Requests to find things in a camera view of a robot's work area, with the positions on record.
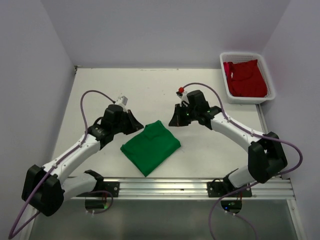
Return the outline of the green t shirt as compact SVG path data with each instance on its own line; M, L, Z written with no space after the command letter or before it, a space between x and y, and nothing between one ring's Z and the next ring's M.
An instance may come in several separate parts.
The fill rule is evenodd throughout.
M157 120L147 124L120 150L147 177L180 147L180 141Z

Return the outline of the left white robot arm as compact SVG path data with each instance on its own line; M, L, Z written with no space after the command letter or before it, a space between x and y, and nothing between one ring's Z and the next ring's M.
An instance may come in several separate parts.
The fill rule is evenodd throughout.
M25 177L21 198L40 213L49 217L63 202L81 194L106 195L104 178L93 170L77 177L70 174L85 160L113 141L115 135L129 135L144 126L131 110L110 104L104 115L88 127L81 139L58 158L43 166L31 166Z

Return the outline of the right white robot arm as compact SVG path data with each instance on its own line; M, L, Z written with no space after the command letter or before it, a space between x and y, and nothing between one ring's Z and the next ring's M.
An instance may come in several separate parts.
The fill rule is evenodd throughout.
M235 196L242 187L252 182L266 183L287 165L279 137L273 133L263 134L233 121L219 106L210 106L202 91L186 92L180 88L176 95L180 103L174 107L170 127L186 127L197 121L209 130L218 132L242 147L248 155L247 165L228 173L222 181L214 184L227 196Z

